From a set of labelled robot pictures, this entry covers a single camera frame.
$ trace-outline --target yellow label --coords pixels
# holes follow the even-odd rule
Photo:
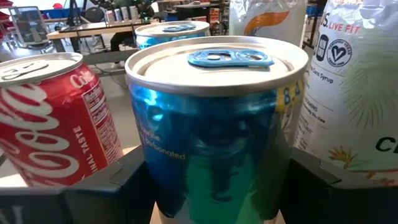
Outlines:
[[[275,107],[276,112],[285,112],[290,105],[293,105],[297,100],[301,99],[303,91],[302,78],[294,83],[278,88]]]

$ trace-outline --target red object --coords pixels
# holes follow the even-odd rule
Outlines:
[[[12,6],[14,3],[12,1],[0,0],[0,6]]]
[[[60,3],[55,3],[52,7],[54,9],[62,9],[63,8],[63,6]]]
[[[123,156],[99,77],[86,65],[0,88],[0,130],[0,148],[29,186],[72,185]]]
[[[7,30],[8,27],[14,27],[14,23],[11,21],[3,23],[4,28]]]
[[[10,19],[10,15],[0,12],[0,21],[5,21],[5,20],[9,20],[9,19]]]

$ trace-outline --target blue pull tab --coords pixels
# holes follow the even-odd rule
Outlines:
[[[271,57],[258,50],[214,49],[199,50],[188,55],[188,62],[200,67],[268,67],[274,64]]]
[[[185,30],[192,30],[194,28],[196,28],[195,25],[178,25],[178,26],[164,27],[163,31],[164,32],[180,32],[180,31],[185,31]]]

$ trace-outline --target can rim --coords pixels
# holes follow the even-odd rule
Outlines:
[[[81,64],[83,64],[83,55],[82,54],[79,54],[76,52],[60,52],[60,53],[34,55],[34,56],[29,56],[29,57],[17,58],[17,59],[9,60],[6,62],[1,62],[0,68],[6,67],[6,66],[11,66],[12,64],[21,63],[21,62],[29,61],[29,60],[39,60],[41,58],[45,60],[46,58],[57,58],[57,57],[74,58],[74,59],[76,59],[76,63],[74,63],[71,66],[67,66],[63,69],[60,69],[60,70],[47,72],[43,75],[38,75],[38,76],[34,76],[34,77],[29,77],[29,78],[22,78],[22,79],[17,79],[17,80],[9,80],[6,82],[0,82],[0,87],[20,85],[20,84],[25,84],[25,83],[33,83],[33,82],[38,82],[38,81],[45,80],[48,78],[57,77],[59,75],[65,74],[65,73],[79,67]]]
[[[239,85],[225,85],[225,86],[198,86],[198,85],[178,85],[173,83],[157,82],[155,78],[146,77],[133,72],[133,66],[148,55],[156,53],[161,50],[169,49],[171,47],[180,47],[192,44],[208,44],[208,43],[249,43],[249,44],[268,44],[268,45],[285,45],[296,48],[298,51],[297,57],[302,57],[302,63],[299,67],[295,67],[286,72],[286,76],[276,78],[273,80],[265,80],[257,83],[245,83]],[[308,65],[308,55],[300,47],[294,44],[284,42],[281,40],[267,39],[262,37],[246,37],[246,36],[216,36],[216,37],[199,37],[185,40],[176,40],[164,44],[158,44],[144,50],[134,53],[126,60],[125,69],[130,81],[149,88],[151,90],[162,91],[177,95],[190,96],[238,96],[247,95],[248,93],[258,93],[265,90],[273,90],[289,83],[296,82],[303,77],[304,71]]]
[[[162,26],[164,24],[167,24],[168,26],[193,24],[193,25],[197,25],[198,27],[203,26],[203,28],[193,29],[193,30],[185,30],[185,31],[174,32],[174,33],[173,32],[165,32],[163,34],[151,34],[151,33],[145,32],[145,29]],[[161,23],[141,26],[141,27],[138,27],[135,32],[136,32],[136,35],[139,35],[141,37],[178,37],[181,35],[203,33],[203,32],[208,31],[209,28],[210,28],[210,24],[207,22],[202,22],[202,21],[173,21],[173,22],[161,22]]]

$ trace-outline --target orange logo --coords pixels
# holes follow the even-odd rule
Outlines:
[[[283,22],[289,12],[266,12],[255,16],[246,25],[243,35],[254,36],[258,29],[267,26],[276,26]]]

